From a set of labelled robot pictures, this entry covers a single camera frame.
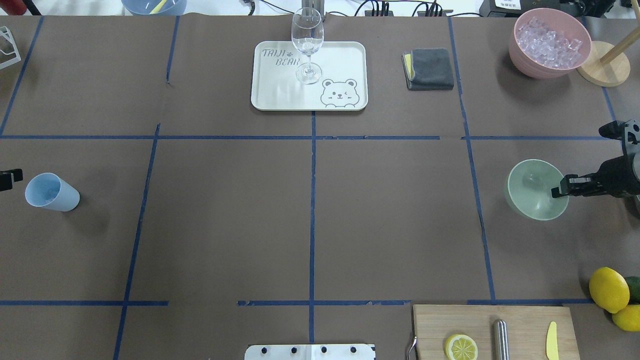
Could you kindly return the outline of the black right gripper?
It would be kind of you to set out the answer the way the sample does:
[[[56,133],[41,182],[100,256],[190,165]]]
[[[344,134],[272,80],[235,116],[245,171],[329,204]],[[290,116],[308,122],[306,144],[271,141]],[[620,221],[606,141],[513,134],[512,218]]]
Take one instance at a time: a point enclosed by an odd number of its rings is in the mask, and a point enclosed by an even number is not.
[[[640,194],[640,126],[638,120],[615,120],[598,129],[601,137],[621,141],[622,155],[601,164],[596,180],[606,194],[615,198],[630,198]],[[565,196],[591,197],[599,195],[597,182],[591,174],[567,174],[558,187],[551,189],[554,199]]]

